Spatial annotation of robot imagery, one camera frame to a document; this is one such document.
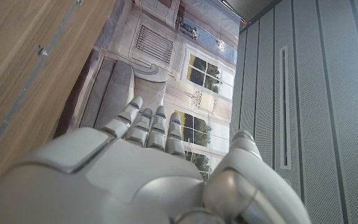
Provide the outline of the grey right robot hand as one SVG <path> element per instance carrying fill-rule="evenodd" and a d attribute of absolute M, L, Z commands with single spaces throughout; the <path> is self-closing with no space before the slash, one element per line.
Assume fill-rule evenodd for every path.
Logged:
<path fill-rule="evenodd" d="M 238 131 L 208 179 L 187 161 L 180 115 L 133 98 L 0 177 L 0 223 L 309 223 L 303 202 Z"/>

